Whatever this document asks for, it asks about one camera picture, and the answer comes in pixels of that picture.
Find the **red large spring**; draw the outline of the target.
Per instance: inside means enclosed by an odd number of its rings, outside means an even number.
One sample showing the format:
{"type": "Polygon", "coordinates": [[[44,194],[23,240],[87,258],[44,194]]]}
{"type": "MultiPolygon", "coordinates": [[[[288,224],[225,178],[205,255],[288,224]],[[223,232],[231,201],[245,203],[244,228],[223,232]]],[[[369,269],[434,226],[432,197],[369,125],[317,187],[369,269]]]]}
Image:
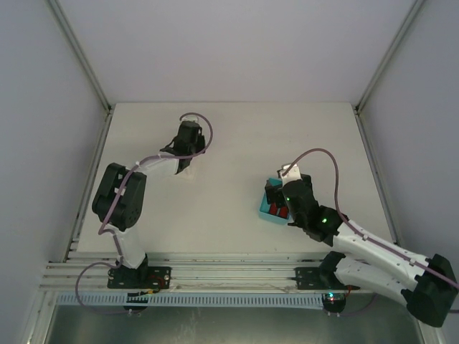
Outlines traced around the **red large spring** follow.
{"type": "Polygon", "coordinates": [[[278,214],[278,208],[276,204],[271,204],[269,208],[269,214],[272,216],[276,216],[278,214]]]}
{"type": "Polygon", "coordinates": [[[284,207],[279,208],[278,216],[282,219],[288,219],[289,217],[288,207],[284,206],[284,207]]]}

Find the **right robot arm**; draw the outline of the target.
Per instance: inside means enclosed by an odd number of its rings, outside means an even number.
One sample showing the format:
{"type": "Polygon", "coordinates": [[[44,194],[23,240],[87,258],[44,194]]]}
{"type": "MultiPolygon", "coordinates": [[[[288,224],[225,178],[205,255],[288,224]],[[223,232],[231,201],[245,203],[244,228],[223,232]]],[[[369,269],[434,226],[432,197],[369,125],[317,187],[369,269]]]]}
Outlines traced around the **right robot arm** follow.
{"type": "Polygon", "coordinates": [[[336,209],[315,200],[311,177],[287,183],[267,180],[268,204],[288,208],[291,226],[330,246],[318,276],[329,289],[358,287],[405,306],[420,322],[443,326],[458,296],[458,283],[447,258],[426,257],[387,242],[358,226],[336,209]]]}

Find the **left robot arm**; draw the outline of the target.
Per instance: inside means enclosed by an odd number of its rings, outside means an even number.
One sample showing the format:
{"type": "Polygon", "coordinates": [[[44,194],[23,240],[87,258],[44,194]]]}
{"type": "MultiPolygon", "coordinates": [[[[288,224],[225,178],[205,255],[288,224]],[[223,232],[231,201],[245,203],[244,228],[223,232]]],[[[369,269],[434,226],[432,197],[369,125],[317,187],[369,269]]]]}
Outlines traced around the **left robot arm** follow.
{"type": "Polygon", "coordinates": [[[136,224],[141,217],[148,178],[162,179],[183,173],[191,160],[205,152],[198,116],[182,117],[172,141],[156,155],[137,161],[131,168],[111,163],[95,193],[92,211],[101,222],[99,235],[110,234],[117,251],[117,267],[138,269],[146,259],[136,224]]]}

